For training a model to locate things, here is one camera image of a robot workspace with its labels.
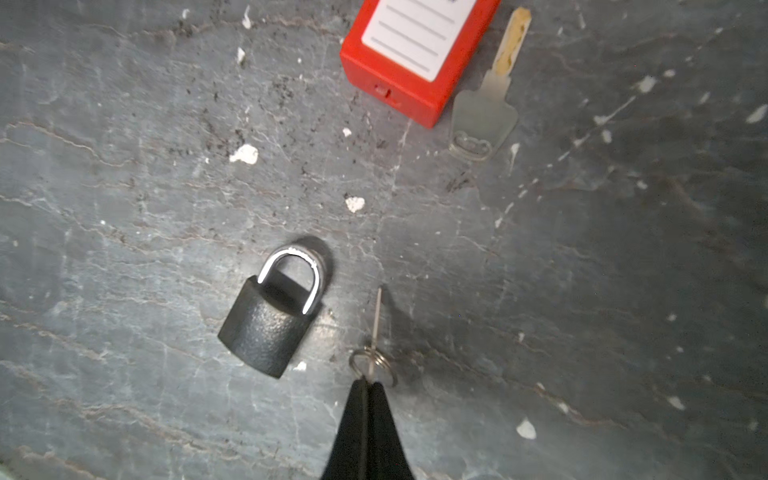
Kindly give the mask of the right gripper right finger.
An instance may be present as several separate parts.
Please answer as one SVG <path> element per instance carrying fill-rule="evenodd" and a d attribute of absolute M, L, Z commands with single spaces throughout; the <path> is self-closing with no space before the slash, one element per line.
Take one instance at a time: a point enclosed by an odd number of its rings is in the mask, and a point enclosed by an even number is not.
<path fill-rule="evenodd" d="M 414 480 L 380 382 L 368 387 L 367 479 Z"/>

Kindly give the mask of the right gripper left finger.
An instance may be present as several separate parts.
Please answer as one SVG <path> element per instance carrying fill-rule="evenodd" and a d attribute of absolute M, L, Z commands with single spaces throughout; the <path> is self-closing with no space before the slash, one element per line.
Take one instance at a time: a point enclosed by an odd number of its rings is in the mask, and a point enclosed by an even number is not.
<path fill-rule="evenodd" d="M 368 383 L 355 380 L 350 388 L 322 480 L 367 478 Z"/>

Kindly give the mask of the small key with ring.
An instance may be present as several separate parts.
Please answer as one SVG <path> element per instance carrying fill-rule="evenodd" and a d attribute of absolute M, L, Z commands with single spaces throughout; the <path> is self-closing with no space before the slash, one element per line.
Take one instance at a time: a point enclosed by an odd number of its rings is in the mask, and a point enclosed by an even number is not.
<path fill-rule="evenodd" d="M 379 382 L 376 376 L 377 370 L 381 370 L 389 376 L 390 387 L 398 384 L 398 377 L 390 360 L 378 349 L 378 337 L 381 323 L 383 288 L 379 287 L 376 293 L 374 318 L 370 342 L 360 349 L 353 350 L 348 359 L 348 365 L 357 380 L 365 380 L 369 384 Z"/>

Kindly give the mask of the small black padlock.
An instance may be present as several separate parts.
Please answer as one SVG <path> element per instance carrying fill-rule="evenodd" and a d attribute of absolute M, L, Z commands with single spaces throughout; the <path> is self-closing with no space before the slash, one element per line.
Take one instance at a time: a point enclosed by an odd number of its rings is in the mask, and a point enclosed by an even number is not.
<path fill-rule="evenodd" d="M 279 269 L 288 258 L 308 266 L 308 289 Z M 319 310 L 327 279 L 325 260 L 316 250 L 301 243 L 278 247 L 244 282 L 218 339 L 245 365 L 281 378 Z"/>

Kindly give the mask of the red padlock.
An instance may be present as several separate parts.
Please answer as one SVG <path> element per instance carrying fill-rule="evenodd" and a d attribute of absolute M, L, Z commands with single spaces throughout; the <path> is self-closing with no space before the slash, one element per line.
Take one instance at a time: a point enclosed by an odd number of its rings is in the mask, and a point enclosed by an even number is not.
<path fill-rule="evenodd" d="M 347 79 L 432 128 L 499 5 L 499 0 L 367 0 L 342 43 Z"/>

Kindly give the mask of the silver padlock key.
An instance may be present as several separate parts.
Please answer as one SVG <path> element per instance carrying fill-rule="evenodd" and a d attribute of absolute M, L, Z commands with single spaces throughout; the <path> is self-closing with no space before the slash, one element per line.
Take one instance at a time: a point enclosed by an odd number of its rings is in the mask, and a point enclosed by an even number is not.
<path fill-rule="evenodd" d="M 506 95 L 531 22 L 529 9 L 516 8 L 480 87 L 456 95 L 449 144 L 449 152 L 455 157 L 468 161 L 490 159 L 517 124 L 518 111 L 506 101 Z"/>

